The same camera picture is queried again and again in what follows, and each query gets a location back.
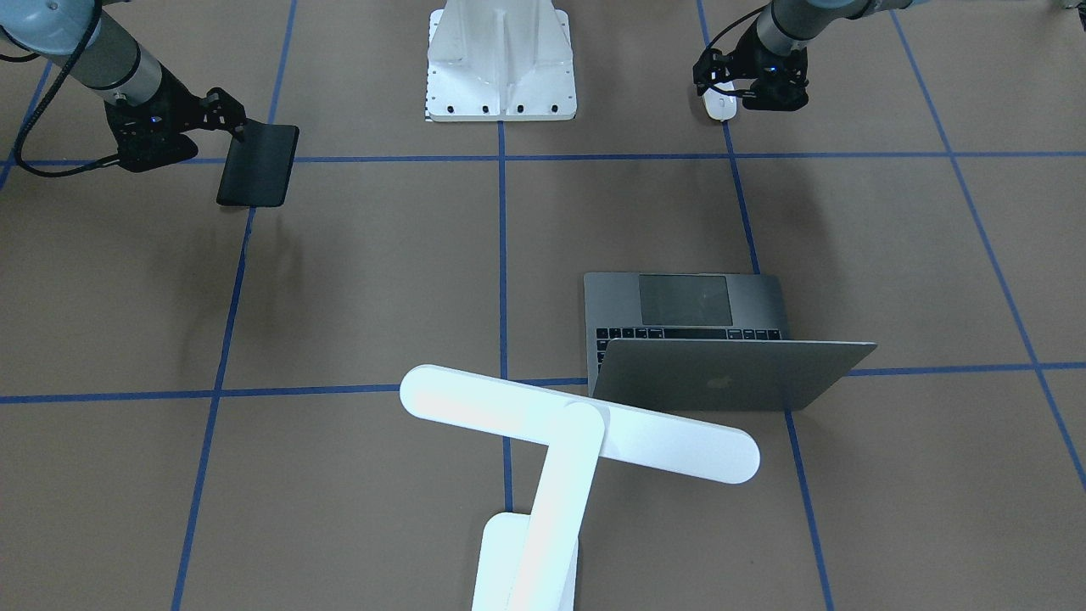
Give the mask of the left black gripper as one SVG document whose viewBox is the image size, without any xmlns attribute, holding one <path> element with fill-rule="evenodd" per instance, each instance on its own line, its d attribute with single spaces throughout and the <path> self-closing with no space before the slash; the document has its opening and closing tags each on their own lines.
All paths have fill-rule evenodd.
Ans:
<svg viewBox="0 0 1086 611">
<path fill-rule="evenodd" d="M 691 67 L 691 81 L 695 93 L 703 96 L 718 86 L 736 81 L 771 80 L 806 81 L 808 54 L 806 49 L 790 51 L 784 55 L 771 52 L 759 39 L 743 39 L 728 53 L 718 49 L 702 50 Z"/>
</svg>

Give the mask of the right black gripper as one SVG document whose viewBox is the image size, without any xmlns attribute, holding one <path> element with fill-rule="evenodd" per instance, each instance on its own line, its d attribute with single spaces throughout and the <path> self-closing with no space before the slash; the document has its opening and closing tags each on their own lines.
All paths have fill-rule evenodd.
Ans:
<svg viewBox="0 0 1086 611">
<path fill-rule="evenodd" d="M 160 71 L 155 92 L 142 104 L 132 104 L 132 96 L 105 101 L 109 129 L 118 144 L 143 142 L 151 137 L 207 129 L 227 132 L 243 142 L 248 124 L 247 111 L 232 94 L 220 87 L 209 90 L 201 99 L 167 67 Z"/>
</svg>

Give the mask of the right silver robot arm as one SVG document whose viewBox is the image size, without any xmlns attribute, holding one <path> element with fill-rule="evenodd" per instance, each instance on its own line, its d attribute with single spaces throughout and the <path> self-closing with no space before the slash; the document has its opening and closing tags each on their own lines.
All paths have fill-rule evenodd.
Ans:
<svg viewBox="0 0 1086 611">
<path fill-rule="evenodd" d="M 244 107 L 220 88 L 205 97 L 187 87 L 104 10 L 104 1 L 3 1 L 12 43 L 70 66 L 70 77 L 104 101 L 119 143 L 185 140 L 193 129 L 241 138 Z"/>
</svg>

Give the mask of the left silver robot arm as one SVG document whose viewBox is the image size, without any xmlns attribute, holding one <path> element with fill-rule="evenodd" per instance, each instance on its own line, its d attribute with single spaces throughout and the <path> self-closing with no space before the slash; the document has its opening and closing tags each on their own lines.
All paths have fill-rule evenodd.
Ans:
<svg viewBox="0 0 1086 611">
<path fill-rule="evenodd" d="M 745 109 L 792 111 L 809 100 L 807 46 L 834 20 L 863 20 L 921 1 L 770 1 L 720 31 L 722 37 L 746 20 L 736 49 L 706 46 L 691 67 L 698 96 L 717 92 L 743 100 Z"/>
</svg>

